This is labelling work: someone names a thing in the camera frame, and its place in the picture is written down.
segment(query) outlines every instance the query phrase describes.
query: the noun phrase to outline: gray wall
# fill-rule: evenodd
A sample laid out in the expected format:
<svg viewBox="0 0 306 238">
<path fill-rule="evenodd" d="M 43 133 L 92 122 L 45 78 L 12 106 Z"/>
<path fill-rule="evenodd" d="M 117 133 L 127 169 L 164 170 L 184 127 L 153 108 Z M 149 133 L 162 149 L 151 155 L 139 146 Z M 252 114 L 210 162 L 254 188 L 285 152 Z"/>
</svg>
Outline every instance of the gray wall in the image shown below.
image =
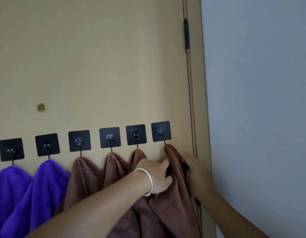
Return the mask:
<svg viewBox="0 0 306 238">
<path fill-rule="evenodd" d="M 202 17 L 215 185 L 267 235 L 306 237 L 306 0 L 202 0 Z"/>
</svg>

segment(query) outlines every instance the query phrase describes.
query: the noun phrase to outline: door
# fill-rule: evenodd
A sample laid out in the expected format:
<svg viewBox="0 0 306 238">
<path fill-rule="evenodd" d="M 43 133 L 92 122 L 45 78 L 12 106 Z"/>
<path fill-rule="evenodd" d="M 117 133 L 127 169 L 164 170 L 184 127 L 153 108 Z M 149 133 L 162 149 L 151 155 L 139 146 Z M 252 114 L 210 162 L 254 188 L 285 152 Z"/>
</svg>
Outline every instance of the door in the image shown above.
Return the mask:
<svg viewBox="0 0 306 238">
<path fill-rule="evenodd" d="M 58 134 L 60 153 L 51 155 L 70 171 L 68 132 L 89 130 L 100 167 L 110 152 L 99 129 L 119 127 L 129 159 L 126 126 L 145 124 L 149 159 L 165 157 L 153 142 L 151 123 L 169 121 L 171 140 L 193 154 L 182 0 L 0 0 L 0 140 L 22 138 L 30 174 L 47 160 L 35 137 Z M 47 110 L 37 111 L 44 103 Z M 0 170 L 11 165 L 1 162 Z"/>
</svg>

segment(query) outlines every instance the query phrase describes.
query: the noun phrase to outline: towel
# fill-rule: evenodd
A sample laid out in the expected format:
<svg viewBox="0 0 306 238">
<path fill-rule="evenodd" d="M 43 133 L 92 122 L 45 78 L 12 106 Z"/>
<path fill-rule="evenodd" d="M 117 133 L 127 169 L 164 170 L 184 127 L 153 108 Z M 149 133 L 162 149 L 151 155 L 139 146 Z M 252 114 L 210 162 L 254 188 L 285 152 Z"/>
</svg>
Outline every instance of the towel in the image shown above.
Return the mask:
<svg viewBox="0 0 306 238">
<path fill-rule="evenodd" d="M 12 165 L 0 171 L 0 230 L 22 200 L 32 177 Z"/>
<path fill-rule="evenodd" d="M 70 174 L 55 161 L 42 163 L 23 199 L 0 231 L 0 238 L 23 238 L 52 218 L 64 199 Z"/>
<path fill-rule="evenodd" d="M 165 150 L 173 183 L 166 191 L 143 196 L 135 202 L 113 227 L 108 238 L 203 237 L 186 186 L 182 157 L 171 145 L 166 145 Z M 146 159 L 146 156 L 139 149 L 132 153 L 129 164 L 111 152 L 102 171 L 86 157 L 79 157 L 72 166 L 67 194 L 59 211 L 122 179 L 141 159 Z"/>
</svg>

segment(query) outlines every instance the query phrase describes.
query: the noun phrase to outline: door frame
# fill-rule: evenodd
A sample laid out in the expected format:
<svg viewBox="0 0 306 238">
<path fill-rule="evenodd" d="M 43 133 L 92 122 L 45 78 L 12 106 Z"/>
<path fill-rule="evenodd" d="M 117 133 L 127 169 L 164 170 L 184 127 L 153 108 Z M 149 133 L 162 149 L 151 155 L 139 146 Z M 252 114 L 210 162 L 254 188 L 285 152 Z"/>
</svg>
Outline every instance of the door frame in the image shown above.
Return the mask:
<svg viewBox="0 0 306 238">
<path fill-rule="evenodd" d="M 183 5 L 184 18 L 189 22 L 190 51 L 187 52 L 187 67 L 194 155 L 211 169 L 201 2 L 183 0 Z M 204 238 L 216 238 L 214 220 L 203 207 L 200 223 Z"/>
</svg>

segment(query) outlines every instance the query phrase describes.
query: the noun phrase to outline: silver bangle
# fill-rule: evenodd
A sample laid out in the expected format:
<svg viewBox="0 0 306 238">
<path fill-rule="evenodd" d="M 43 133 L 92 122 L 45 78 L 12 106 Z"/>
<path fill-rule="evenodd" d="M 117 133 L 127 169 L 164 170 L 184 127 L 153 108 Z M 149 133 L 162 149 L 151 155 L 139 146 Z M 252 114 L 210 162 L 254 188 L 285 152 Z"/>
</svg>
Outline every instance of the silver bangle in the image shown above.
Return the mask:
<svg viewBox="0 0 306 238">
<path fill-rule="evenodd" d="M 148 176 L 148 178 L 150 179 L 150 182 L 151 182 L 151 190 L 150 190 L 150 192 L 148 192 L 147 194 L 143 195 L 143 196 L 150 196 L 151 193 L 153 192 L 153 182 L 152 182 L 151 176 L 150 176 L 149 173 L 148 173 L 145 169 L 143 169 L 143 168 L 137 168 L 137 169 L 135 169 L 134 171 L 136 171 L 136 170 L 143 171 L 143 172 Z"/>
</svg>

